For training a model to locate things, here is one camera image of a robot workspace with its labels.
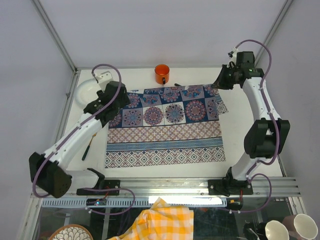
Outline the patterned placemat cloth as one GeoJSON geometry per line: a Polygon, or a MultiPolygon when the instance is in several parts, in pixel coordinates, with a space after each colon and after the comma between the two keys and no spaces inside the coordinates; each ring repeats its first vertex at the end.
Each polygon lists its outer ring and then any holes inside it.
{"type": "Polygon", "coordinates": [[[228,112],[209,84],[147,88],[109,122],[104,166],[111,168],[225,161],[219,117],[228,112]]]}

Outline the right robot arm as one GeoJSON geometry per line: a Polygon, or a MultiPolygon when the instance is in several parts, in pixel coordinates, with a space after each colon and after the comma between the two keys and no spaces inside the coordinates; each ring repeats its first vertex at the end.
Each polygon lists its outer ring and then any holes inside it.
{"type": "Polygon", "coordinates": [[[230,167],[222,179],[208,180],[211,196],[252,195],[252,173],[260,165],[272,165],[281,153],[287,139],[290,122],[275,110],[269,96],[265,73],[255,67],[255,56],[251,51],[229,52],[230,61],[222,65],[214,89],[231,90],[239,85],[245,93],[254,122],[244,137],[244,153],[230,167]]]}

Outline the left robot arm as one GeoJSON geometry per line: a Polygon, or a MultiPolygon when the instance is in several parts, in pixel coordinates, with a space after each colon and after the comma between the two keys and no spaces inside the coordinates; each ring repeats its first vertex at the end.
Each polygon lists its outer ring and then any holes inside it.
{"type": "Polygon", "coordinates": [[[110,81],[105,90],[97,92],[97,99],[87,104],[74,127],[44,153],[34,152],[29,157],[32,191],[38,198],[36,188],[46,196],[58,199],[69,190],[89,189],[100,194],[105,188],[104,175],[89,167],[85,170],[67,168],[74,156],[90,142],[92,136],[112,121],[122,108],[130,103],[126,86],[110,81]]]}

